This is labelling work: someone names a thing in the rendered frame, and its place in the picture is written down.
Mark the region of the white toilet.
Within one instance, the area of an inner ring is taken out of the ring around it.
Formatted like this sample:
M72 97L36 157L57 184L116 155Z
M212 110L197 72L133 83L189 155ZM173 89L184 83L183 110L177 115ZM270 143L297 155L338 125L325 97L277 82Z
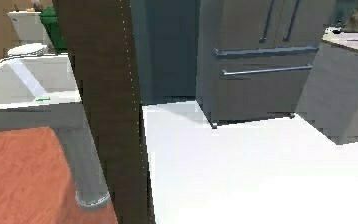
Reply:
M50 40L39 12L11 11L7 15L19 38L18 45L7 52L8 56L39 56L48 52Z

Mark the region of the grey kitchen counter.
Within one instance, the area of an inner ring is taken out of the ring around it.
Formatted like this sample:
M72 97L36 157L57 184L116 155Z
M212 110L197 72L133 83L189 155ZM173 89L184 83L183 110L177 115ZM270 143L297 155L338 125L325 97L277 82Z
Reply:
M297 113L337 145L358 142L358 33L325 31Z

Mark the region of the grey table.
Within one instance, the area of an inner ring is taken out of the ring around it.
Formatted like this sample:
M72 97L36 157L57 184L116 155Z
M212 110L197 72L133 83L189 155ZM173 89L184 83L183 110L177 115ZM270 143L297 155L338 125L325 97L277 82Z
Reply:
M35 102L36 98L51 100ZM65 54L0 60L0 131L49 127L55 133L82 209L111 202L90 125Z

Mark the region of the grey fridge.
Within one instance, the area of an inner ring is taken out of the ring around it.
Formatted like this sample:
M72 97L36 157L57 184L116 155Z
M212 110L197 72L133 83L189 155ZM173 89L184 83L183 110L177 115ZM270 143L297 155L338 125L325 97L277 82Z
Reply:
M196 100L212 127L292 117L311 71L222 76L221 71L248 71L311 64L316 53L254 58L218 58L215 50L250 50L317 46L336 0L301 0L291 39L287 34L295 0L275 0L267 41L262 37L271 0L201 0Z

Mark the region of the dark brown room door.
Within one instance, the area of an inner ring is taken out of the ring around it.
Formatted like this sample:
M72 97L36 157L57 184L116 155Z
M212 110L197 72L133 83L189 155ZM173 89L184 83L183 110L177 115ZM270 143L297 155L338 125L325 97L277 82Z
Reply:
M156 224L130 0L52 0L118 224Z

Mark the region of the green recycling bin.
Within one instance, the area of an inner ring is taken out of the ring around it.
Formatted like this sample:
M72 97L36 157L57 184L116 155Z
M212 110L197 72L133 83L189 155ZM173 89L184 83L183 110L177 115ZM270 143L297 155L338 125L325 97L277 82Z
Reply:
M55 49L56 53L65 53L67 51L66 43L62 37L58 25L58 18L53 7L47 7L40 13L40 21L43 24L46 33Z

